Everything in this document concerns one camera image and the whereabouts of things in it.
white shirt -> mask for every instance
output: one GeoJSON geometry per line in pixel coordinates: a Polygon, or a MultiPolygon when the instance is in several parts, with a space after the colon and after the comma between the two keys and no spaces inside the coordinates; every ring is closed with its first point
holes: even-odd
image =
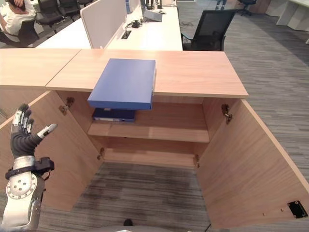
{"type": "Polygon", "coordinates": [[[18,35],[23,21],[32,20],[35,18],[35,10],[30,3],[30,0],[24,0],[24,3],[28,14],[15,14],[11,11],[11,9],[9,9],[5,17],[5,21],[7,23],[5,29],[11,35],[18,35]]]}

shoe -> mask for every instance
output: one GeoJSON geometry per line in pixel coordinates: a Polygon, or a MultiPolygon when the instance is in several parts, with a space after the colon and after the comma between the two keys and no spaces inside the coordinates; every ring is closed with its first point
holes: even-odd
{"type": "Polygon", "coordinates": [[[124,221],[124,226],[133,226],[133,221],[131,219],[126,219],[124,221]]]}

blue binder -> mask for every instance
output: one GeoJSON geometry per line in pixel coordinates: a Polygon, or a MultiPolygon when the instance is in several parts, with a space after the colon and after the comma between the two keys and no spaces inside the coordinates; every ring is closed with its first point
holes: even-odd
{"type": "Polygon", "coordinates": [[[94,120],[113,122],[134,122],[135,110],[95,109],[94,120]]]}
{"type": "Polygon", "coordinates": [[[88,103],[95,108],[150,110],[155,60],[110,59],[88,103]]]}

robot finger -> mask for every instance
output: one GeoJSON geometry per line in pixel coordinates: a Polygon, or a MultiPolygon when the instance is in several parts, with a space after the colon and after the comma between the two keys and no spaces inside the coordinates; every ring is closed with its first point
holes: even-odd
{"type": "Polygon", "coordinates": [[[12,131],[11,131],[12,133],[22,132],[23,130],[22,123],[23,123],[25,112],[28,108],[29,106],[27,104],[22,104],[17,109],[13,122],[12,122],[12,131]]]}
{"type": "Polygon", "coordinates": [[[27,124],[28,124],[30,114],[31,114],[31,110],[28,109],[25,112],[25,116],[24,116],[24,119],[23,119],[23,122],[22,122],[22,126],[23,126],[25,132],[27,132],[27,124]]]}
{"type": "Polygon", "coordinates": [[[31,134],[33,123],[34,123],[34,119],[33,118],[29,119],[27,127],[26,127],[28,134],[31,134]]]}
{"type": "Polygon", "coordinates": [[[45,138],[48,134],[53,132],[57,128],[58,124],[50,124],[49,126],[45,127],[43,130],[38,132],[37,136],[39,136],[41,139],[45,138]]]}
{"type": "Polygon", "coordinates": [[[43,130],[41,130],[40,132],[38,132],[37,134],[35,135],[32,135],[30,137],[30,140],[31,140],[31,144],[35,144],[35,146],[39,145],[40,142],[48,135],[50,134],[51,132],[54,131],[54,129],[57,128],[57,124],[51,124],[47,127],[45,127],[43,130]]]}

blue folder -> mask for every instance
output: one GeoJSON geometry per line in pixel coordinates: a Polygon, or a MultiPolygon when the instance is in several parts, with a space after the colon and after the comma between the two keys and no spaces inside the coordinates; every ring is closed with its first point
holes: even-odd
{"type": "Polygon", "coordinates": [[[154,79],[155,60],[110,59],[88,103],[94,108],[150,110],[154,79]]]}

